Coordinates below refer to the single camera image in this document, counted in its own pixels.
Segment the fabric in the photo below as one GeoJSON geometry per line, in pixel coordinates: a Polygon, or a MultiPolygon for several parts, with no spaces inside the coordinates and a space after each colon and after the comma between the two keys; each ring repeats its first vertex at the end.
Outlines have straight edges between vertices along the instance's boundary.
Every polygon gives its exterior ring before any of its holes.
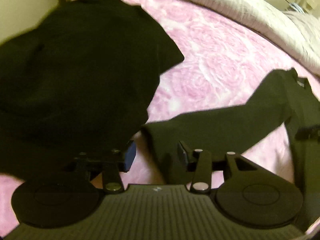
{"type": "Polygon", "coordinates": [[[320,51],[320,21],[311,14],[283,12],[300,30],[305,41],[314,53],[320,51]]]}
{"type": "Polygon", "coordinates": [[[299,28],[264,0],[188,0],[261,33],[305,68],[320,75],[320,50],[314,51],[299,28]]]}
{"type": "Polygon", "coordinates": [[[183,60],[141,6],[57,8],[0,47],[0,172],[27,180],[79,152],[124,149],[148,120],[160,74],[183,60]]]}
{"type": "Polygon", "coordinates": [[[152,122],[142,132],[166,182],[186,184],[191,173],[185,171],[177,155],[182,140],[191,149],[206,149],[217,157],[226,152],[242,154],[283,122],[293,148],[295,184],[305,197],[299,218],[300,229],[320,216],[319,152],[298,148],[294,136],[300,127],[320,123],[320,102],[307,79],[298,78],[295,69],[273,70],[244,105],[180,114],[168,121],[152,122]]]}

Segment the silver rivet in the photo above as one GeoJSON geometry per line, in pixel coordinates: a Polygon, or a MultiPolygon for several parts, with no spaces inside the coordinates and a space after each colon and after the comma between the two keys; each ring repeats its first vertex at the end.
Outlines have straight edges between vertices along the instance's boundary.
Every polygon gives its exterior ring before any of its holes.
{"type": "Polygon", "coordinates": [[[118,153],[120,153],[120,150],[118,150],[118,149],[112,149],[111,152],[112,152],[112,154],[118,154],[118,153]]]}
{"type": "Polygon", "coordinates": [[[117,191],[120,189],[121,189],[121,185],[116,182],[110,182],[106,185],[106,190],[109,190],[109,191],[117,191]]]}
{"type": "Polygon", "coordinates": [[[206,184],[205,182],[196,182],[195,184],[192,185],[192,187],[195,190],[206,190],[209,188],[209,185],[206,184]]]}

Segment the rose pattern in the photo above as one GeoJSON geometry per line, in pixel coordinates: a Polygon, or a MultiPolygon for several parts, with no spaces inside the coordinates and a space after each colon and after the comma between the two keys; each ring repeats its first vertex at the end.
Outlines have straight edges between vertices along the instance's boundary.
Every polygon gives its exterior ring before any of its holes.
{"type": "MultiPolygon", "coordinates": [[[[243,104],[265,75],[277,68],[294,67],[299,75],[308,78],[313,93],[320,98],[316,77],[259,34],[218,13],[182,0],[123,1],[141,4],[162,25],[186,58],[160,77],[159,87],[148,108],[149,122],[170,119],[188,111],[243,104]]],[[[293,181],[284,125],[244,156],[293,181]]],[[[163,183],[145,146],[138,146],[132,170],[121,176],[125,185],[163,183]]],[[[0,175],[0,236],[7,235],[18,225],[10,199],[22,182],[0,175]]],[[[213,173],[212,187],[218,187],[222,182],[222,173],[213,173]]]]}

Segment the bed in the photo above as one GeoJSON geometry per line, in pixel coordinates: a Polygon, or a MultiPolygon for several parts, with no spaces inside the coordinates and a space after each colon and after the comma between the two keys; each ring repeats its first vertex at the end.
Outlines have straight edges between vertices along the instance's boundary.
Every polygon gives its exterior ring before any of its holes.
{"type": "MultiPolygon", "coordinates": [[[[212,0],[206,8],[201,6],[206,0],[123,1],[141,4],[185,56],[183,63],[161,76],[148,108],[148,122],[170,119],[183,112],[243,104],[264,76],[279,68],[294,67],[298,75],[308,78],[313,93],[320,98],[317,77],[320,57],[316,50],[319,39],[315,38],[316,35],[320,37],[320,32],[297,14],[288,12],[285,15],[262,0],[256,0],[259,4],[252,4],[254,0],[235,0],[242,5],[251,4],[250,8],[243,6],[240,11],[230,0],[227,3],[212,0]]],[[[129,183],[164,184],[144,138],[137,133],[134,139],[138,147],[136,158],[131,170],[121,174],[125,186],[129,183]]],[[[284,125],[244,156],[293,182],[284,125]]],[[[92,183],[100,187],[100,180],[98,176],[92,183]]],[[[7,235],[18,225],[10,200],[21,183],[23,181],[17,178],[0,175],[0,236],[7,235]]],[[[222,172],[214,172],[212,188],[222,183],[222,172]]]]}

